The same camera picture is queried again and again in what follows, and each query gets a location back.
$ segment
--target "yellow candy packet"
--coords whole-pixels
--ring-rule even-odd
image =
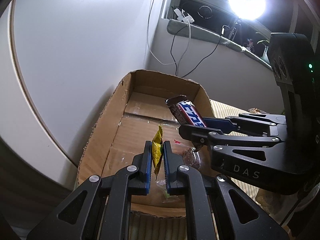
[[[159,130],[152,140],[152,161],[155,167],[155,175],[158,176],[160,165],[163,156],[163,146],[162,146],[162,127],[159,125]]]

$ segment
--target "bright lamp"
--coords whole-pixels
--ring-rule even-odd
[[[265,0],[228,0],[231,9],[242,19],[255,20],[266,7]]]

